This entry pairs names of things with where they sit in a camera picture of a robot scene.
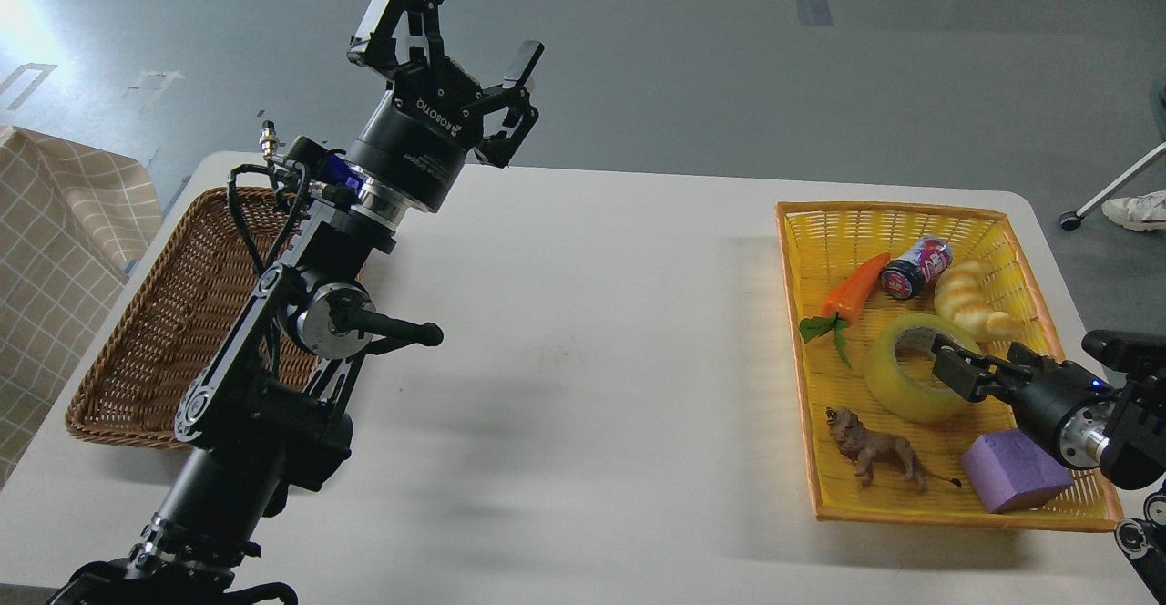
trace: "chair leg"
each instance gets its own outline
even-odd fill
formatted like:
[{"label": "chair leg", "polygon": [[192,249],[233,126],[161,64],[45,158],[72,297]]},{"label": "chair leg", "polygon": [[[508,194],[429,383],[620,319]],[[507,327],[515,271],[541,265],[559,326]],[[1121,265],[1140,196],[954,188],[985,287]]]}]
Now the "chair leg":
[{"label": "chair leg", "polygon": [[1146,153],[1146,156],[1142,156],[1140,160],[1136,162],[1136,164],[1130,166],[1130,168],[1126,169],[1121,177],[1115,178],[1115,181],[1112,181],[1110,185],[1105,185],[1104,190],[1100,191],[1100,194],[1094,195],[1094,198],[1089,199],[1089,202],[1087,202],[1086,205],[1083,205],[1082,207],[1079,207],[1077,211],[1066,211],[1065,213],[1062,213],[1060,218],[1061,228],[1065,228],[1065,231],[1070,232],[1074,231],[1074,228],[1076,227],[1081,227],[1081,220],[1084,218],[1084,216],[1096,210],[1096,207],[1100,206],[1101,203],[1110,198],[1112,194],[1116,194],[1116,191],[1121,189],[1122,185],[1125,185],[1126,182],[1131,181],[1131,178],[1137,177],[1143,169],[1150,168],[1150,164],[1152,164],[1152,162],[1154,161],[1158,161],[1159,157],[1161,156],[1166,156],[1166,143],[1158,145],[1157,148],[1150,149],[1150,152]]}]

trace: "orange carrot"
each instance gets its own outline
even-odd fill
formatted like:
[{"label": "orange carrot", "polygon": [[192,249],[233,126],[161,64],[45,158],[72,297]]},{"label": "orange carrot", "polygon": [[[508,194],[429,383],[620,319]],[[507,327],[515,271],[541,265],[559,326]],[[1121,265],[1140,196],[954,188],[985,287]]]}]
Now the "orange carrot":
[{"label": "orange carrot", "polygon": [[798,322],[798,331],[805,343],[816,339],[820,336],[834,332],[834,347],[838,351],[842,363],[850,367],[847,359],[847,339],[842,336],[842,330],[858,323],[858,315],[866,305],[866,298],[878,283],[879,273],[883,266],[891,261],[891,253],[880,255],[859,265],[850,277],[845,277],[841,284],[835,286],[830,294],[822,302],[822,314],[815,318],[802,318]]},{"label": "orange carrot", "polygon": [[887,261],[891,261],[891,253],[880,253],[880,255],[859,265],[854,273],[850,273],[850,277],[845,277],[845,281],[837,284],[826,296],[821,315],[829,318],[837,314],[838,318],[845,319],[851,325],[857,325],[858,315],[862,314],[863,307],[866,307],[866,298],[870,297],[871,290],[874,290],[874,284],[878,284],[879,273],[883,272],[883,266],[886,266]]}]

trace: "robotiq logo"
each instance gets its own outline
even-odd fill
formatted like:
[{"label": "robotiq logo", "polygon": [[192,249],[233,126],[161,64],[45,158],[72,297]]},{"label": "robotiq logo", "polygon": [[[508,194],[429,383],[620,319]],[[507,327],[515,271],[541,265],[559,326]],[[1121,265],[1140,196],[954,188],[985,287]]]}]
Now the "robotiq logo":
[{"label": "robotiq logo", "polygon": [[445,132],[449,132],[450,136],[454,136],[454,139],[456,139],[457,132],[462,131],[461,124],[450,122],[450,120],[445,119],[445,115],[442,115],[440,112],[437,112],[435,107],[429,106],[429,104],[426,104],[424,99],[417,98],[417,107],[421,110],[421,112],[423,112],[423,114],[429,115],[429,119],[433,119],[434,122],[440,124]]}]

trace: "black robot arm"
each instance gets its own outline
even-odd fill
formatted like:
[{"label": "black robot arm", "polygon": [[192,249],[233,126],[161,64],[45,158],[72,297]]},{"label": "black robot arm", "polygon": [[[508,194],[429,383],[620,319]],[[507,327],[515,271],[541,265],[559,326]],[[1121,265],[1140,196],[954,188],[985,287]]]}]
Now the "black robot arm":
[{"label": "black robot arm", "polygon": [[[266,164],[232,170],[230,202],[237,174],[266,174],[286,227],[300,223],[298,232],[265,259],[234,211],[258,281],[178,406],[175,435],[194,451],[129,557],[86,564],[50,603],[295,603],[280,583],[226,592],[234,567],[259,555],[254,527],[282,511],[289,486],[319,490],[351,455],[345,409],[367,356],[443,339],[434,323],[378,314],[358,274],[372,251],[392,251],[408,207],[437,211],[466,152],[501,168],[538,117],[526,83],[542,44],[522,44],[504,83],[483,90],[445,56],[442,1],[370,3],[347,57],[388,90],[349,153],[300,136],[280,154],[274,124],[264,124]],[[402,16],[409,45],[399,62],[393,35]],[[503,110],[501,131],[484,135],[483,117]],[[281,332],[319,357],[303,391],[280,381]]]},{"label": "black robot arm", "polygon": [[[1062,465],[1100,469],[1123,490],[1154,484],[1166,471],[1166,336],[1096,330],[1081,347],[1125,373],[1125,386],[1114,388],[1082,365],[1023,344],[1013,343],[1004,361],[943,336],[932,347],[932,372],[969,402],[1007,402],[1017,427]],[[1145,519],[1121,519],[1114,537],[1154,598],[1166,603],[1166,481],[1143,509]]]}]

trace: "lion figurine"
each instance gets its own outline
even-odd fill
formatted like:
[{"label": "lion figurine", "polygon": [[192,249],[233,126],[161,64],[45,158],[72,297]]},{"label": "lion figurine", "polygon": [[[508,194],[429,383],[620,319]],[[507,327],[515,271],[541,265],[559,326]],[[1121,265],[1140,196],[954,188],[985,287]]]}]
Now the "lion figurine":
[{"label": "lion figurine", "polygon": [[826,422],[830,427],[830,438],[838,444],[838,452],[843,457],[855,463],[855,476],[862,478],[862,486],[871,486],[874,480],[874,469],[871,464],[874,460],[894,462],[899,459],[902,464],[904,481],[915,481],[920,492],[927,491],[927,477],[950,481],[957,487],[962,487],[962,481],[955,478],[936,476],[928,471],[915,456],[911,448],[911,442],[899,435],[888,435],[885,431],[868,430],[858,415],[845,407],[826,407]]}]

